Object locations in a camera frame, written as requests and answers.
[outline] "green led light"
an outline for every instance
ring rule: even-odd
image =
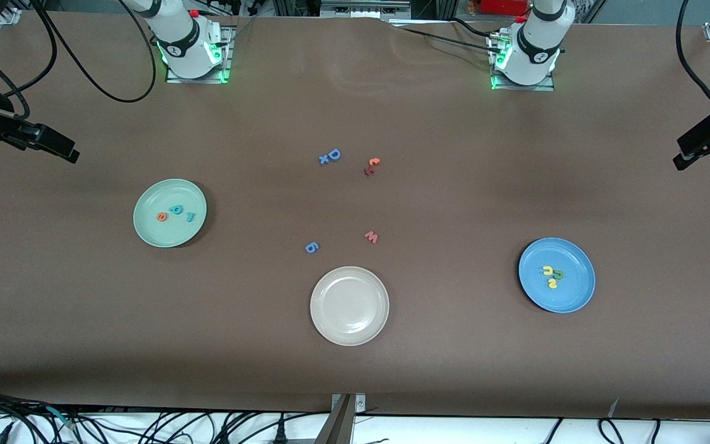
[[[210,62],[217,64],[221,61],[221,53],[219,51],[213,51],[210,48],[210,44],[205,42],[205,51],[208,51],[208,57],[210,57]]]
[[[166,54],[163,53],[163,48],[158,45],[158,51],[160,51],[160,59],[163,60],[164,65],[169,65],[169,62],[166,61]]]
[[[508,65],[508,59],[511,57],[511,51],[501,53],[495,61],[495,66],[503,70]]]

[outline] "white floor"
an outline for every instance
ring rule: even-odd
[[[177,421],[170,422],[161,429],[158,439],[169,438],[175,430],[182,427],[199,413],[189,413]],[[97,413],[87,415],[98,419],[110,427],[124,428],[133,432],[143,432],[155,419],[157,413]],[[212,416],[214,425],[207,419],[194,422],[183,432],[189,436],[181,436],[173,440],[175,444],[206,444],[217,433],[225,418],[225,413],[215,413]],[[289,439],[315,438],[325,422],[327,415],[307,416],[287,421],[285,429]],[[243,438],[255,430],[272,424],[279,418],[277,413],[264,413],[243,427],[235,430],[231,436],[231,444],[241,444]],[[419,443],[479,443],[479,444],[541,444],[547,439],[550,429],[556,419],[522,419],[522,418],[443,418],[443,417],[380,417],[359,416],[353,432],[353,444],[369,444],[387,438],[387,444],[419,444]],[[0,419],[0,432],[11,422],[10,419]],[[615,419],[625,444],[649,444],[653,432],[653,421],[639,419]],[[35,423],[51,440],[53,432],[45,419],[37,419]],[[32,437],[23,424],[15,422],[8,444],[32,444]],[[609,426],[605,427],[610,439],[618,442]],[[248,444],[264,444],[272,442],[276,427],[249,439]],[[61,441],[75,444],[77,439],[63,427],[60,430]],[[107,433],[111,444],[137,444],[139,439],[133,435]],[[82,435],[84,442],[93,444],[95,439]],[[558,428],[554,444],[607,444],[597,428],[595,419],[565,419]],[[663,421],[656,439],[656,444],[710,444],[710,421]]]

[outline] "black cable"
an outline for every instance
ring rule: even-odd
[[[98,427],[98,425],[95,422],[92,422],[92,424],[98,430],[98,433],[100,433],[100,438],[95,436],[95,434],[87,428],[87,424],[84,424],[83,421],[78,421],[77,424],[81,424],[81,426],[84,427],[85,432],[87,432],[87,435],[92,436],[92,438],[95,439],[95,441],[99,442],[100,444],[108,444],[108,438],[106,438],[106,434],[100,429],[100,427]]]
[[[240,442],[237,442],[237,444],[244,444],[246,441],[248,441],[248,439],[251,439],[251,438],[253,438],[254,436],[259,435],[260,433],[264,432],[265,430],[267,430],[267,429],[269,429],[269,428],[271,428],[271,427],[273,427],[273,426],[279,425],[279,422],[280,422],[280,421],[287,422],[287,421],[292,421],[292,419],[302,418],[303,416],[320,415],[320,414],[323,414],[323,413],[330,413],[330,412],[329,412],[329,411],[308,411],[308,413],[301,413],[300,415],[295,415],[295,416],[292,416],[291,418],[279,419],[279,421],[273,422],[273,424],[270,424],[270,425],[267,425],[267,426],[265,426],[265,427],[262,427],[262,428],[260,428],[259,430],[257,430],[256,432],[251,433],[251,435],[248,435],[248,436],[246,436],[245,438],[240,439]]]
[[[51,31],[51,26],[48,25],[48,20],[46,20],[46,11],[43,9],[43,6],[40,5],[40,2],[34,2],[33,6],[35,8],[35,12],[37,12],[37,17],[40,18],[40,22],[43,23],[43,26],[46,27],[46,32],[48,33],[48,39],[51,41],[51,58],[48,59],[48,64],[46,65],[45,68],[43,68],[42,71],[40,71],[35,78],[31,79],[30,81],[26,82],[23,85],[20,85],[17,89],[13,89],[7,93],[5,93],[5,97],[9,97],[11,95],[14,95],[16,91],[24,91],[27,88],[30,88],[34,86],[37,82],[41,81],[45,76],[48,75],[48,73],[51,71],[51,68],[54,68],[54,62],[57,61],[57,40],[54,37],[53,31]]]
[[[8,76],[2,70],[0,70],[0,79],[2,79],[3,82],[5,82],[5,84],[7,84],[7,86],[10,89],[13,89],[13,90],[18,89],[18,87],[16,87],[16,85],[14,83],[12,83],[11,79],[9,79]],[[29,104],[26,103],[26,99],[23,98],[23,94],[20,93],[20,91],[16,91],[15,95],[18,98],[18,101],[20,102],[20,106],[23,107],[23,112],[20,113],[20,115],[15,115],[15,118],[17,118],[19,120],[25,120],[25,119],[29,118],[29,115],[31,113],[29,110]]]
[[[226,415],[226,418],[223,419],[223,424],[221,425],[221,431],[217,433],[217,435],[213,436],[212,439],[210,440],[210,444],[219,444],[219,442],[223,442],[223,439],[227,437],[226,431],[228,430],[229,426],[229,418],[231,418],[234,415],[233,411],[230,411],[229,414]]]
[[[609,444],[616,444],[615,441],[609,439],[609,438],[606,436],[606,433],[604,433],[604,429],[603,429],[603,424],[604,424],[604,422],[606,422],[607,424],[609,424],[609,425],[612,427],[612,430],[614,430],[614,432],[615,432],[615,436],[618,437],[618,442],[619,442],[620,444],[623,444],[623,437],[621,436],[621,433],[618,432],[618,428],[615,427],[614,422],[612,422],[612,419],[610,419],[610,418],[602,418],[602,419],[599,419],[599,433],[601,433],[602,438],[604,438],[604,441],[609,442]]]
[[[70,46],[67,44],[67,42],[65,42],[65,38],[62,37],[62,34],[59,33],[59,29],[57,29],[56,25],[54,25],[54,21],[51,20],[51,16],[46,14],[46,19],[48,20],[48,24],[51,26],[51,29],[53,29],[54,33],[56,34],[56,37],[59,38],[59,42],[62,43],[62,46],[65,47],[65,50],[67,50],[67,53],[70,55],[70,58],[73,59],[74,62],[76,62],[76,66],[79,68],[79,70],[81,70],[81,73],[84,74],[85,78],[87,78],[87,80],[92,84],[93,87],[97,88],[99,92],[104,94],[107,98],[112,99],[113,101],[121,102],[124,104],[132,104],[134,102],[141,101],[141,99],[145,98],[149,95],[150,92],[152,92],[152,88],[155,86],[155,78],[158,75],[157,67],[155,66],[155,57],[153,57],[152,55],[152,46],[150,45],[149,39],[147,39],[147,35],[144,34],[144,29],[141,28],[141,23],[139,23],[138,19],[136,19],[136,16],[133,15],[133,12],[130,11],[130,8],[128,8],[122,2],[122,0],[117,1],[128,13],[130,18],[133,20],[133,23],[136,24],[136,27],[138,27],[139,33],[141,34],[141,38],[144,40],[144,45],[146,45],[147,47],[147,53],[149,53],[150,63],[152,63],[152,80],[150,80],[150,85],[143,94],[141,94],[135,99],[122,99],[104,90],[104,88],[101,87],[100,84],[98,84],[98,82],[96,82],[95,79],[93,79],[92,76],[87,72],[86,68],[84,68],[84,65],[82,65],[81,61],[76,57],[76,54],[73,53],[73,50],[70,49]]]
[[[94,426],[104,428],[106,430],[109,430],[110,432],[122,433],[124,435],[132,435],[132,436],[138,436],[140,438],[150,439],[149,436],[146,436],[146,433],[139,433],[139,432],[133,432],[132,430],[123,430],[123,429],[118,429],[115,427],[109,427],[106,424],[102,424],[101,422],[96,421],[95,419],[84,418],[84,417],[81,417],[81,418],[82,418],[83,422],[91,422],[91,424],[93,424]],[[160,440],[160,439],[152,439],[152,441],[157,442],[158,444],[169,444],[168,442]]]
[[[469,23],[465,22],[464,20],[462,20],[459,17],[453,17],[453,18],[451,18],[451,20],[452,20],[452,22],[457,22],[457,23],[459,23],[459,25],[464,26],[465,29],[470,31],[470,33],[476,34],[477,36],[488,37],[491,33],[495,33],[496,31],[500,30],[498,28],[495,31],[479,31],[478,29],[471,27]]]
[[[179,418],[180,416],[185,415],[185,413],[182,413],[182,412],[177,413],[176,415],[174,415],[174,418],[169,419],[168,421],[164,422],[163,425],[160,425],[161,419],[163,419],[169,415],[170,415],[170,413],[161,413],[160,415],[158,415],[158,419],[156,419],[155,422],[152,423],[155,425],[155,431],[152,432],[152,435],[148,438],[148,441],[144,442],[144,444],[148,444],[149,441],[155,440],[155,437],[158,435],[158,432],[160,432],[161,428],[166,427],[167,425],[170,424],[170,422],[174,421],[175,419]],[[147,431],[144,432],[144,435],[147,435],[147,433],[150,432],[150,428],[152,428],[152,425],[150,425],[150,427],[147,427]]]
[[[34,442],[34,444],[37,444],[38,438],[40,439],[40,441],[43,442],[43,444],[50,444],[50,442],[48,442],[48,440],[46,439],[45,435],[43,435],[43,433],[40,432],[39,428],[37,428],[33,424],[33,422],[26,419],[25,416],[18,413],[18,411],[14,410],[12,408],[2,406],[2,405],[0,405],[0,411],[5,411],[5,413],[8,413],[10,416],[18,419],[18,421],[23,422],[23,425],[25,425],[29,429],[29,432],[31,433],[31,440],[32,440],[32,442]]]
[[[201,415],[195,417],[194,419],[191,419],[191,421],[188,421],[184,426],[182,426],[182,427],[178,428],[177,430],[175,430],[174,433],[172,434],[172,436],[169,436],[169,438],[166,439],[166,441],[171,442],[172,439],[174,439],[174,438],[176,438],[178,435],[180,435],[180,433],[181,433],[183,430],[186,430],[186,428],[188,428],[188,426],[190,426],[190,425],[193,424],[194,422],[199,421],[199,419],[202,419],[202,418],[205,418],[205,417],[208,417],[208,418],[209,418],[210,415],[211,415],[211,411],[208,411],[207,413],[202,413]]]
[[[710,89],[707,87],[705,82],[698,77],[698,74],[696,74],[694,70],[692,70],[690,64],[688,64],[687,57],[684,56],[684,50],[681,43],[681,28],[684,25],[684,15],[687,13],[687,5],[689,2],[690,0],[683,0],[683,2],[681,2],[679,20],[675,24],[675,50],[676,53],[678,53],[679,55],[679,62],[681,62],[681,66],[684,67],[684,70],[687,71],[687,74],[690,76],[692,81],[698,84],[705,96],[710,100]]]
[[[420,36],[426,36],[426,37],[432,37],[433,39],[445,40],[446,42],[456,43],[457,45],[463,45],[465,47],[475,47],[475,48],[483,49],[484,51],[489,51],[489,52],[500,52],[500,50],[498,48],[482,47],[481,45],[475,45],[473,43],[462,42],[462,40],[449,39],[448,37],[436,36],[434,34],[424,33],[423,31],[416,31],[415,29],[405,28],[403,26],[400,27],[400,29],[404,29],[405,31],[408,31],[408,33],[420,34]]]
[[[78,430],[78,427],[71,427],[71,432],[73,432],[73,436],[76,437],[76,441],[79,444],[84,444],[84,440],[81,439],[81,432]],[[54,440],[56,440],[57,438],[59,438],[59,430],[56,430],[56,433],[54,434]]]
[[[208,420],[210,422],[210,427],[212,427],[212,432],[210,433],[210,436],[215,436],[215,421],[212,419],[212,415],[208,416]]]
[[[191,435],[188,435],[187,433],[180,433],[180,435],[178,435],[177,437],[178,437],[178,438],[182,438],[183,436],[186,436],[186,437],[188,438],[188,441],[191,442],[191,444],[195,444],[195,443],[194,443],[194,437],[191,436]]]
[[[550,444],[550,442],[552,442],[552,438],[555,438],[555,432],[558,432],[558,427],[560,427],[561,422],[563,422],[563,418],[558,418],[558,422],[556,422],[555,425],[552,426],[552,430],[550,430],[550,435],[547,436],[547,440],[544,441],[544,444]]]
[[[231,424],[227,425],[221,430],[221,433],[219,434],[219,438],[216,443],[221,442],[222,444],[228,444],[229,436],[232,435],[234,430],[237,430],[237,428],[245,424],[247,421],[249,421],[249,419],[256,418],[256,416],[259,415],[260,413],[258,411],[252,411],[251,413],[240,413],[237,418],[233,419]]]
[[[661,419],[654,419],[656,421],[656,427],[653,429],[653,435],[651,435],[651,444],[656,444],[656,436],[659,435],[659,428],[662,427]]]
[[[168,426],[170,422],[173,422],[173,421],[175,421],[175,419],[179,419],[181,416],[185,416],[185,415],[187,415],[187,413],[177,413],[177,415],[175,415],[174,418],[169,419],[168,421],[164,422],[164,424],[161,425],[161,427],[155,428],[155,431],[152,433],[152,437],[155,438],[155,436],[158,435],[158,432],[160,431],[161,428]],[[175,437],[174,434],[170,435],[169,438],[166,439],[166,442],[171,442],[171,439],[174,437]]]

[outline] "metal mounting plate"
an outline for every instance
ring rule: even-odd
[[[333,393],[333,398],[330,400],[330,410],[336,407],[336,401],[340,397],[340,393]],[[366,411],[366,393],[355,393],[355,413],[363,413],[364,411]]]

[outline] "blue plate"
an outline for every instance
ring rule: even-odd
[[[544,267],[563,272],[550,287],[555,275],[545,275]],[[539,239],[519,259],[519,281],[528,297],[553,313],[571,313],[584,307],[597,287],[597,275],[588,256],[579,247],[559,238]]]

